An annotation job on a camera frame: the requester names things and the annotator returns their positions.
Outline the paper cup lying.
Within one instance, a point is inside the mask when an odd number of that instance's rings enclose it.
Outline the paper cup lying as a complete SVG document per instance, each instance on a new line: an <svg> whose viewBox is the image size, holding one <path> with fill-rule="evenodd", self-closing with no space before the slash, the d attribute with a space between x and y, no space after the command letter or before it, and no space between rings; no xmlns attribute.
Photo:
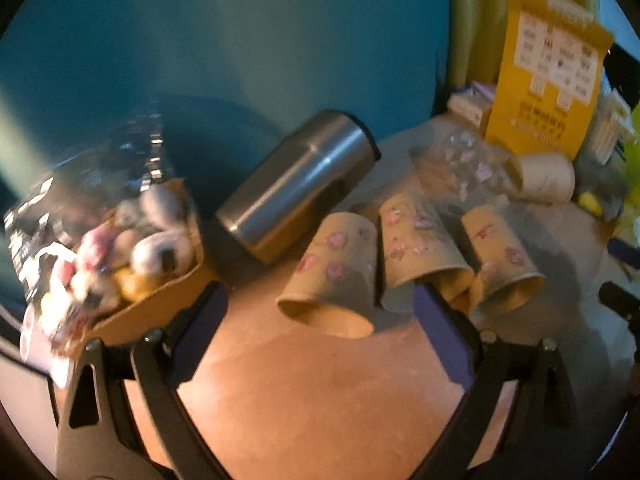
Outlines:
<svg viewBox="0 0 640 480"><path fill-rule="evenodd" d="M544 274L494 207L473 208L461 223L477 262L476 277L469 289L471 311L484 315L508 313L540 291Z"/></svg>
<svg viewBox="0 0 640 480"><path fill-rule="evenodd" d="M417 192L402 192L378 211L381 221L382 307L412 310L419 284L433 285L447 301L463 295L475 273L431 203Z"/></svg>

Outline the clear plastic cup sleeve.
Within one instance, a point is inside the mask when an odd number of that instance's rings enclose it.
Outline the clear plastic cup sleeve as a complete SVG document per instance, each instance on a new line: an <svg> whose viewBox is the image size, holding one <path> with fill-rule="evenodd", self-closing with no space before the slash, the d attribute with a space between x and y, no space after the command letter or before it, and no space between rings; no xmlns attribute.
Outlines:
<svg viewBox="0 0 640 480"><path fill-rule="evenodd" d="M409 157L423 193L442 206L468 211L511 203L512 184L499 154L469 130L430 133Z"/></svg>

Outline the stainless steel tumbler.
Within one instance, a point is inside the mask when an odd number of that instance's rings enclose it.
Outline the stainless steel tumbler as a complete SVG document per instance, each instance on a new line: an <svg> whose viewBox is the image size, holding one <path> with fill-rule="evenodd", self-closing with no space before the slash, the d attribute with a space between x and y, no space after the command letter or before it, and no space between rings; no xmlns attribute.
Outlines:
<svg viewBox="0 0 640 480"><path fill-rule="evenodd" d="M216 217L252 256L272 263L341 203L380 158L364 122L322 110L282 140Z"/></svg>

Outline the yellow plastic bag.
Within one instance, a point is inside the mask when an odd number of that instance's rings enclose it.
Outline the yellow plastic bag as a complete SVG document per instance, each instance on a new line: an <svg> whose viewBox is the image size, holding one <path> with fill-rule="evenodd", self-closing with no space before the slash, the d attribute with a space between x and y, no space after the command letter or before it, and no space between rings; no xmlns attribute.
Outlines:
<svg viewBox="0 0 640 480"><path fill-rule="evenodd" d="M636 136L633 141L625 141L624 177L628 193L616 220L614 235L631 247L639 247L639 107L631 112L631 123Z"/></svg>

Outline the patterned paper cup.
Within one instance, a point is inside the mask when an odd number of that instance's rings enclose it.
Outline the patterned paper cup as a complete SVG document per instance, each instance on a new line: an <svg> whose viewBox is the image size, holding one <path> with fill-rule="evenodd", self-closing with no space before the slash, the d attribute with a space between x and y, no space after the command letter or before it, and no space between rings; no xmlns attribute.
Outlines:
<svg viewBox="0 0 640 480"><path fill-rule="evenodd" d="M378 231L353 212L334 212L300 258L277 298L279 310L293 321L344 338L374 332Z"/></svg>

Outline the brown cardboard tray box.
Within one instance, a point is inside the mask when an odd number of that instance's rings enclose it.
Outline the brown cardboard tray box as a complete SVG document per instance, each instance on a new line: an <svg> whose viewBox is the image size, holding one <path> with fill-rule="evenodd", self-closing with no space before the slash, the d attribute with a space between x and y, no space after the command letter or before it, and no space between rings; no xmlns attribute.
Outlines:
<svg viewBox="0 0 640 480"><path fill-rule="evenodd" d="M208 250L203 245L202 222L190 190L180 178L169 179L163 186L176 193L189 209L186 232L194 249L189 271L155 287L140 301L125 302L114 314L84 330L81 340L75 346L75 353L79 352L79 345L89 339L100 338L104 344L118 346L135 341L147 330L167 326L180 310L194 304L209 283L219 280Z"/></svg>

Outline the white woven basket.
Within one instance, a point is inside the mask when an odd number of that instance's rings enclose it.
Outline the white woven basket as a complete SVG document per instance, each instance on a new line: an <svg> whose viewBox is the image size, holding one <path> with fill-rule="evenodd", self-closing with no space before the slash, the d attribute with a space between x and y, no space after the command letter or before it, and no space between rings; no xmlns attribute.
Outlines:
<svg viewBox="0 0 640 480"><path fill-rule="evenodd" d="M605 165L620 141L637 141L631 120L631 108L616 91L599 96L597 107L586 137L588 154L600 165Z"/></svg>

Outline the grey cloth glove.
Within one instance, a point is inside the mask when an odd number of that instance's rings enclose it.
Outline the grey cloth glove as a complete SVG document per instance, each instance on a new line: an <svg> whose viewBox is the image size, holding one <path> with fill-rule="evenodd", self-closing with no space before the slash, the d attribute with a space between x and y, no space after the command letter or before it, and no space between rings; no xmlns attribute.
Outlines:
<svg viewBox="0 0 640 480"><path fill-rule="evenodd" d="M574 162L575 202L593 217L614 220L628 195L625 178L615 169L599 164L589 156Z"/></svg>

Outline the small paper cup behind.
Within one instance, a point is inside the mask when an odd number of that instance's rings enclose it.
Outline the small paper cup behind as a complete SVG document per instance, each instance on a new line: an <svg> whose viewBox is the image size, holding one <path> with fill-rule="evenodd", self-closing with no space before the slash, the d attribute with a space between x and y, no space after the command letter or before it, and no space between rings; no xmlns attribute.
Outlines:
<svg viewBox="0 0 640 480"><path fill-rule="evenodd" d="M575 191L575 170L562 153L544 152L512 156L505 164L518 200L557 205L570 201Z"/></svg>

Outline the paper cup lying middle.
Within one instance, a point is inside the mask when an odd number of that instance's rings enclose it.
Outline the paper cup lying middle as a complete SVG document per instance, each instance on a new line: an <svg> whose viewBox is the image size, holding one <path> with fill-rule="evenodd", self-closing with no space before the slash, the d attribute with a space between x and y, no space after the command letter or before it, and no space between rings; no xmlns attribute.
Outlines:
<svg viewBox="0 0 640 480"><path fill-rule="evenodd" d="M540 291L544 274L494 207L473 208L461 223L477 262L476 277L469 289L471 311L484 315L508 313Z"/></svg>

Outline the yellow paper package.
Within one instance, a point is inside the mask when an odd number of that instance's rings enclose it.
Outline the yellow paper package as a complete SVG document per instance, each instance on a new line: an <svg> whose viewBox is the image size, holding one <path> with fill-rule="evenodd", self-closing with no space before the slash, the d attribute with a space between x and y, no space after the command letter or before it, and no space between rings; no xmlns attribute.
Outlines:
<svg viewBox="0 0 640 480"><path fill-rule="evenodd" d="M572 0L506 0L506 39L485 140L515 155L585 141L613 35Z"/></svg>

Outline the paper cup lying left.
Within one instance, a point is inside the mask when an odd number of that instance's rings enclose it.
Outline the paper cup lying left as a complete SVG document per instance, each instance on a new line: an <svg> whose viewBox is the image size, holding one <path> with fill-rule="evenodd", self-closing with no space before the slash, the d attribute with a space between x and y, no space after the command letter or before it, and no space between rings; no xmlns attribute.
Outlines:
<svg viewBox="0 0 640 480"><path fill-rule="evenodd" d="M378 211L381 221L382 307L412 310L419 284L433 285L447 301L463 295L475 273L431 203L417 192L402 192Z"/></svg>

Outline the small white box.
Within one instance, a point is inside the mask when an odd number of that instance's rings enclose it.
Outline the small white box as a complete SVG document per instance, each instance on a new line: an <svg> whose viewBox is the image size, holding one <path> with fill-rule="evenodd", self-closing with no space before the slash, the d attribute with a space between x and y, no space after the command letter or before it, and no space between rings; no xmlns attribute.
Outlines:
<svg viewBox="0 0 640 480"><path fill-rule="evenodd" d="M469 86L450 94L447 110L484 131L488 126L496 90L495 84L473 81Z"/></svg>

